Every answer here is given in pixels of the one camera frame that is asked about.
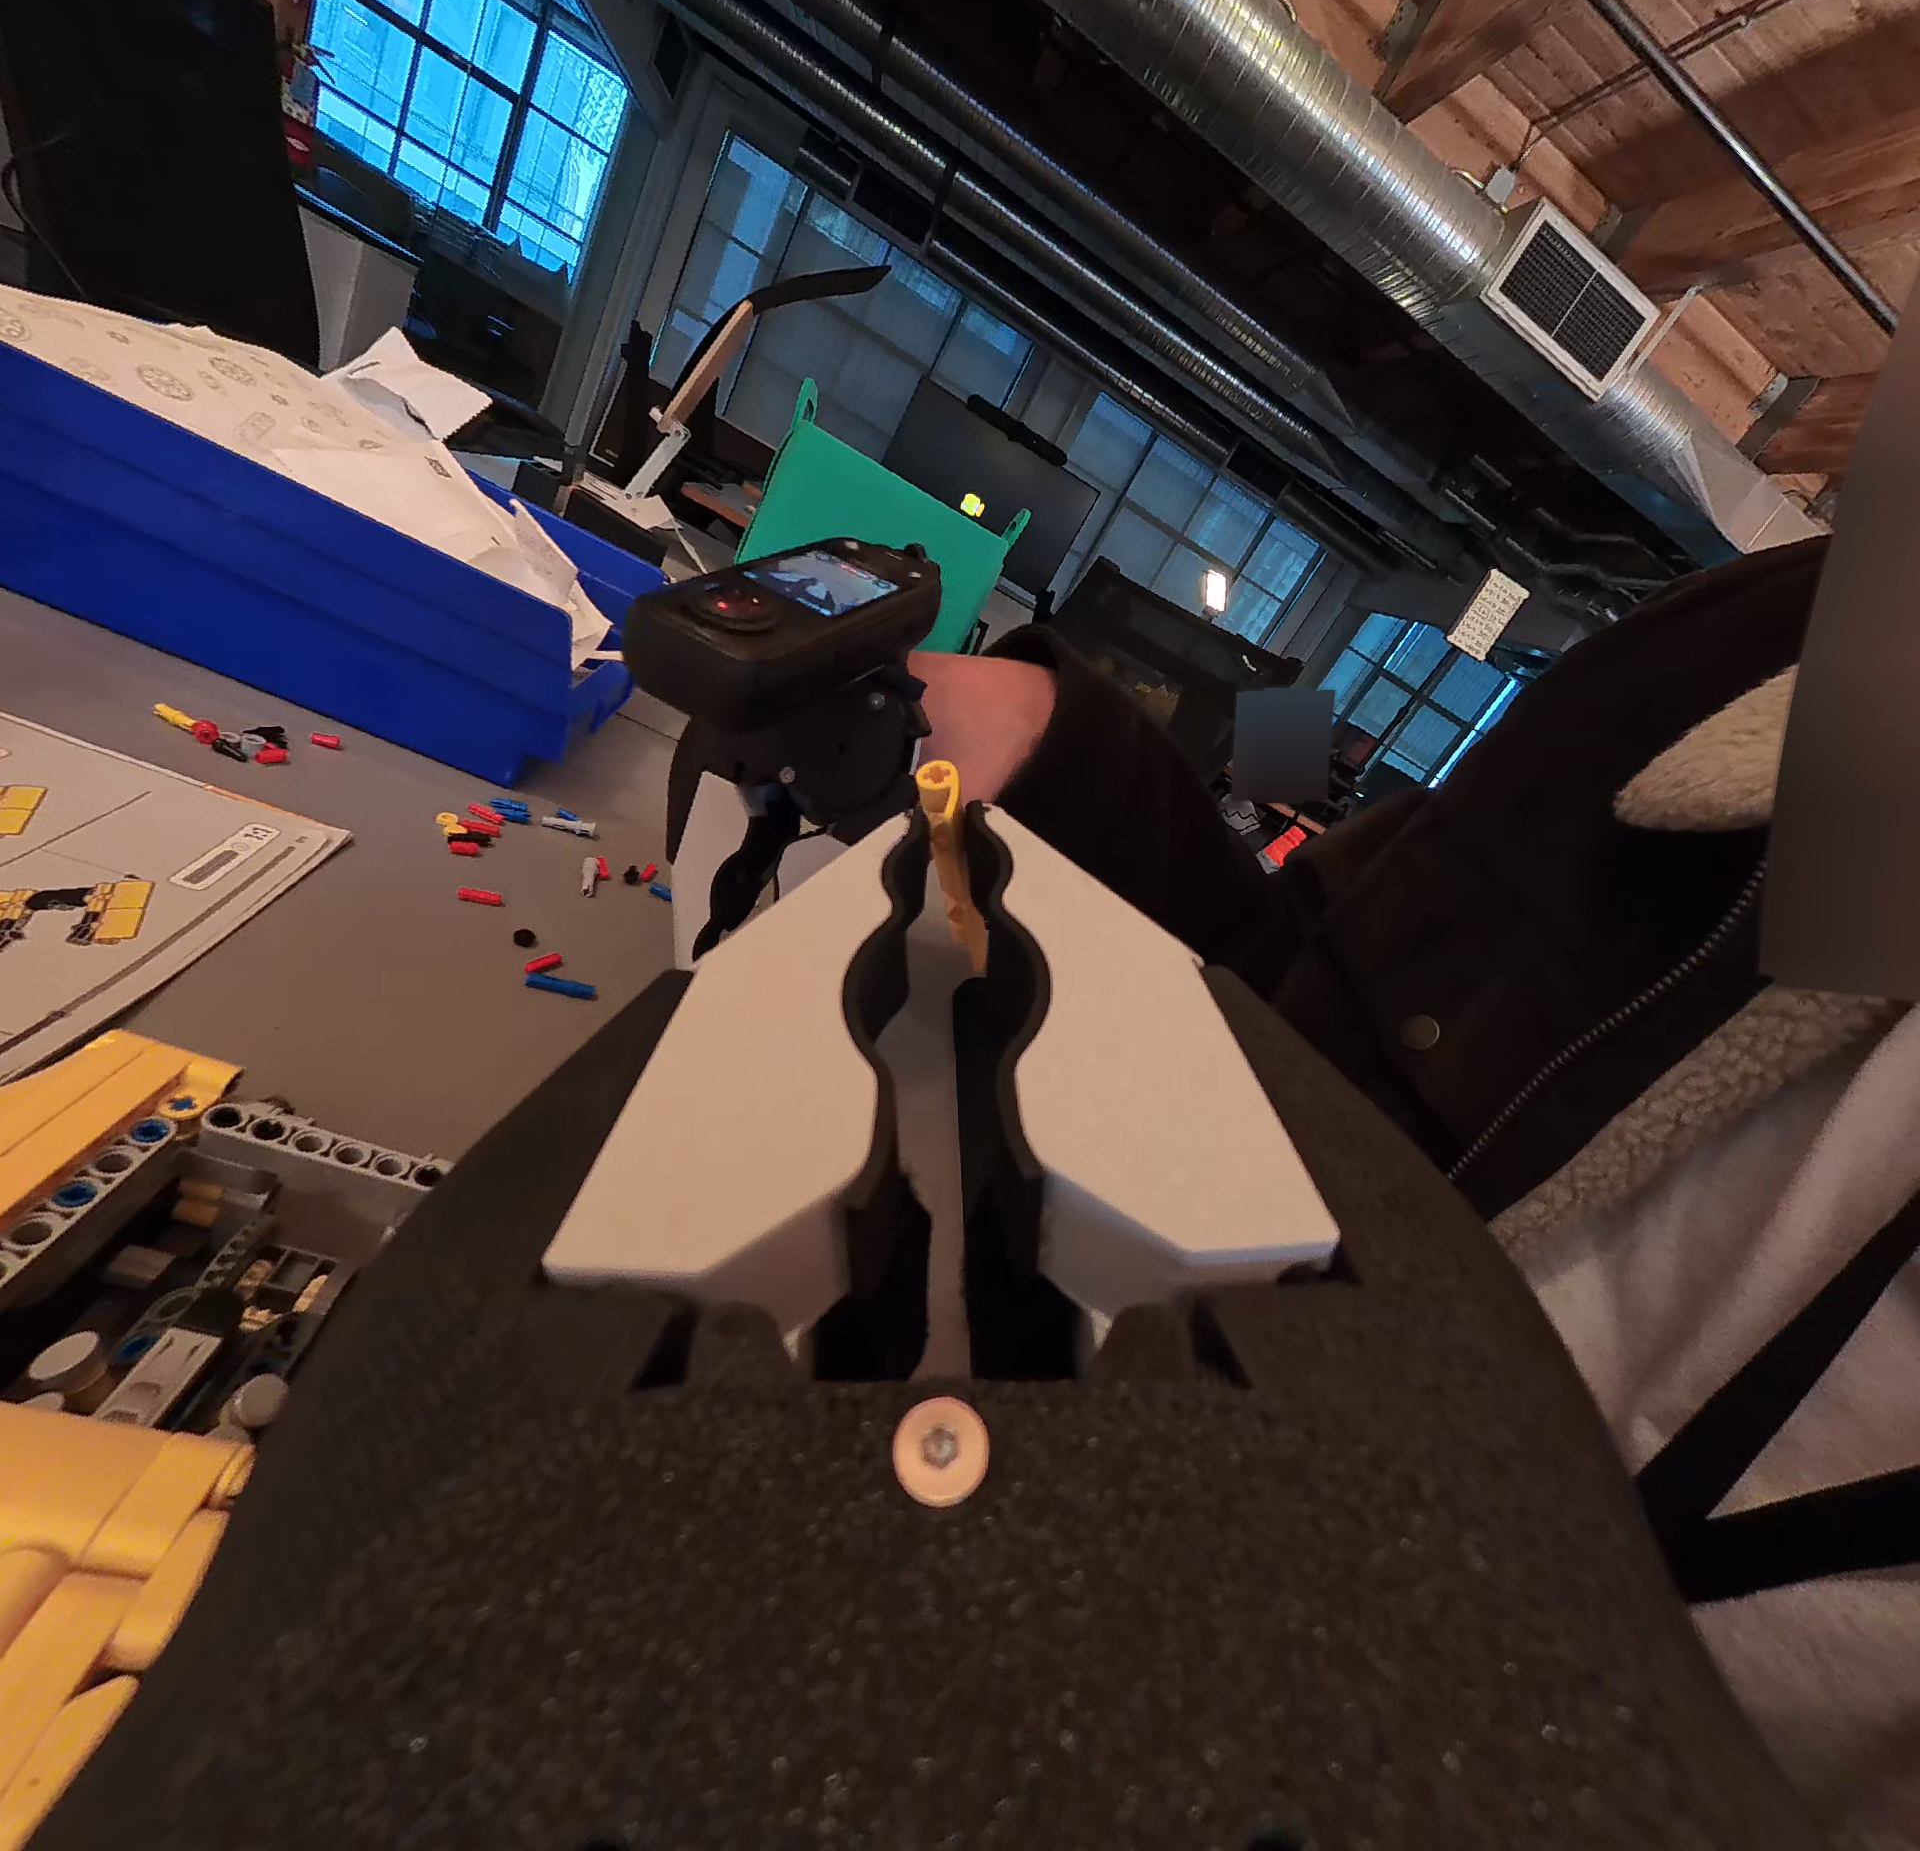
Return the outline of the yellow axle connector brick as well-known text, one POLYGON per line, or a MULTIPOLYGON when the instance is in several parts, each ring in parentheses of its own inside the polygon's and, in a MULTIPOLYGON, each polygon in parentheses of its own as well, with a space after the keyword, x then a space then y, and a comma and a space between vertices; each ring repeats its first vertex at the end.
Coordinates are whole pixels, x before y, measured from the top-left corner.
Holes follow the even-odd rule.
POLYGON ((972 899, 963 777, 951 760, 924 760, 914 774, 914 783, 924 815, 951 940, 967 947, 972 974, 978 978, 989 972, 989 929, 972 899))

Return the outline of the white printed paper bags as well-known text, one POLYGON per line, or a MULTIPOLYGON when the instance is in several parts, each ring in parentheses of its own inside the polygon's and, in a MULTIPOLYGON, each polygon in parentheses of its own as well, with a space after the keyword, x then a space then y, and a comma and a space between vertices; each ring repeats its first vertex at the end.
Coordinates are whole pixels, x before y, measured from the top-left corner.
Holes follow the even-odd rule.
POLYGON ((479 408, 479 393, 422 363, 401 332, 313 376, 207 327, 3 288, 3 345, 562 607, 574 668, 608 655, 610 618, 575 564, 523 502, 491 502, 412 401, 422 390, 479 408))

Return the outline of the blue bin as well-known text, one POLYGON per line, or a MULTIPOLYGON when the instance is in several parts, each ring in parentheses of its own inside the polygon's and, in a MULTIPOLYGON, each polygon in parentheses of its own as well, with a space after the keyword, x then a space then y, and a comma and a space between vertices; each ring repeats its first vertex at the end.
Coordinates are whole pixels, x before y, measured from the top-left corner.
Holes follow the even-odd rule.
POLYGON ((630 699, 563 614, 3 342, 3 589, 473 779, 630 699))

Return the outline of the green bag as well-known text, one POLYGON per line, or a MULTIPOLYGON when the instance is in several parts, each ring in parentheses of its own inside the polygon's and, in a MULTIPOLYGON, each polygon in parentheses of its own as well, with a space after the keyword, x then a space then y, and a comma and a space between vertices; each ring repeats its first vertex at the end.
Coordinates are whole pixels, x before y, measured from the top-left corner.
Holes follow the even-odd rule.
POLYGON ((989 592, 1028 525, 1015 509, 1000 530, 937 502, 817 419, 817 379, 797 387, 791 425, 761 485, 735 564, 776 558, 814 541, 849 540, 885 549, 920 545, 942 574, 937 621, 920 642, 934 655, 967 655, 989 592))

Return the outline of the scattered small pin bricks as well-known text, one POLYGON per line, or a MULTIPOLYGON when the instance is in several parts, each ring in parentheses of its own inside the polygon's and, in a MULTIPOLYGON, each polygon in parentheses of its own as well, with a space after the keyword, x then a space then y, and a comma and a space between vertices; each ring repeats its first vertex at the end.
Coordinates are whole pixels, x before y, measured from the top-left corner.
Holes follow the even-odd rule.
MULTIPOLYGON (((156 705, 153 714, 174 727, 181 736, 190 736, 200 749, 216 752, 233 762, 254 766, 286 766, 299 737, 288 737, 284 727, 253 727, 253 730, 224 730, 217 721, 194 717, 170 705, 156 705)), ((491 851, 498 848, 503 833, 513 829, 546 829, 575 839, 582 843, 575 888, 582 898, 595 898, 603 882, 610 882, 608 854, 595 851, 601 839, 597 819, 582 819, 570 812, 570 806, 535 810, 519 798, 489 793, 487 800, 473 798, 464 806, 435 810, 435 834, 446 857, 491 862, 491 851)), ((513 947, 527 952, 519 966, 519 981, 529 992, 559 994, 563 1000, 595 1000, 597 989, 582 978, 563 974, 562 949, 540 949, 540 933, 519 926, 513 933, 513 947)))

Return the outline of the black wall screen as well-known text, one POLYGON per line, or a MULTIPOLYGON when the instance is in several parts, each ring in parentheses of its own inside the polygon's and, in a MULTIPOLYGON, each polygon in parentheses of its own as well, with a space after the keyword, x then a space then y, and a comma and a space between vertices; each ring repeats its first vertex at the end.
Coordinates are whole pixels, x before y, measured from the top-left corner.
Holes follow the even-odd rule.
POLYGON ((883 466, 993 537, 1026 510, 1000 566, 1000 578, 1026 598, 1052 586, 1096 506, 1096 489, 1068 471, 1059 446, 983 395, 960 400, 930 376, 906 401, 883 466))

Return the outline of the yellow brick car model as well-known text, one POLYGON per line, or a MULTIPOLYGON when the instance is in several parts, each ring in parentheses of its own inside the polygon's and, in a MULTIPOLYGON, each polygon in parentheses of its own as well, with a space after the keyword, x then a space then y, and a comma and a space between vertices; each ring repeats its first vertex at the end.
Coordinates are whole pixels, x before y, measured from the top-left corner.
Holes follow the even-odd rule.
POLYGON ((3 1848, 177 1633, 344 1290, 451 1175, 112 1028, 3 1082, 3 1848))

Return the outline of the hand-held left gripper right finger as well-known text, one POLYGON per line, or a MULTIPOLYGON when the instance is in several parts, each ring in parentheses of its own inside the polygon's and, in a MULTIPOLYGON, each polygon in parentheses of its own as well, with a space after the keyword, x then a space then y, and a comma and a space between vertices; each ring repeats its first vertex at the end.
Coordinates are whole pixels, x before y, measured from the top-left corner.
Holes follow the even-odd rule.
POLYGON ((1340 1245, 1204 960, 970 806, 970 1368, 1072 1381, 1094 1322, 1323 1270, 1340 1245))

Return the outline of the silver air duct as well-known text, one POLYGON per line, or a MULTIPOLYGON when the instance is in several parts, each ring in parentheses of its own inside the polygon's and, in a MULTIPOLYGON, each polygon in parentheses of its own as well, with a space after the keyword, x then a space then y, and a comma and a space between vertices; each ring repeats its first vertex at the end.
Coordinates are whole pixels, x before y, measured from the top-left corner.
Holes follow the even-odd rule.
POLYGON ((1277 0, 1040 0, 1698 564, 1829 541, 1653 363, 1590 400, 1485 301, 1511 219, 1277 0))

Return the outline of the person's right hand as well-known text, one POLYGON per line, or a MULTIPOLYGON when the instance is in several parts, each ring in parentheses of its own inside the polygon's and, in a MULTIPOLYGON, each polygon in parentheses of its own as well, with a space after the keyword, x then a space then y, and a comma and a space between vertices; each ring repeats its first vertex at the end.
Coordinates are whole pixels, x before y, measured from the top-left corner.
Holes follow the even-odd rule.
POLYGON ((924 650, 906 658, 906 673, 921 686, 920 766, 944 762, 967 800, 1000 803, 1026 824, 1036 800, 1021 779, 1052 721, 1056 673, 1014 658, 924 650))

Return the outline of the instruction booklet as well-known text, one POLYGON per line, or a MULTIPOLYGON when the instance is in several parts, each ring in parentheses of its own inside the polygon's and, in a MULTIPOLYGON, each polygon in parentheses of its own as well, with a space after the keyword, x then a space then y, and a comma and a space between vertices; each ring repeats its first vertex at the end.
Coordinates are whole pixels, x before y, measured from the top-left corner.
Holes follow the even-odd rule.
POLYGON ((80 1046, 350 841, 3 714, 3 1082, 80 1046))

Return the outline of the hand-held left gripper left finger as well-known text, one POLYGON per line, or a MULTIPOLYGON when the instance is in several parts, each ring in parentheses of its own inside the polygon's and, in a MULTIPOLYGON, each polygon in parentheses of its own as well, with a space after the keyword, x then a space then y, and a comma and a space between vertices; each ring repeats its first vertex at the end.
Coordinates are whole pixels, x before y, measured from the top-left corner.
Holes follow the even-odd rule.
POLYGON ((829 1381, 914 1373, 927 1215, 880 1036, 906 1004, 924 865, 924 815, 892 815, 702 952, 546 1280, 746 1303, 811 1334, 829 1381))

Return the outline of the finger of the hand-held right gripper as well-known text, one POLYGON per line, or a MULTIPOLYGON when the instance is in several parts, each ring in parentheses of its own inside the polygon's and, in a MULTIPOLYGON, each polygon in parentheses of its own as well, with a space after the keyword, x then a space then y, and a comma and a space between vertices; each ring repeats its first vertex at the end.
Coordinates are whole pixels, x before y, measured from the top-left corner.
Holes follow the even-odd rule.
POLYGON ((676 969, 695 966, 713 899, 735 876, 732 861, 761 834, 771 803, 778 788, 697 779, 670 865, 676 969))

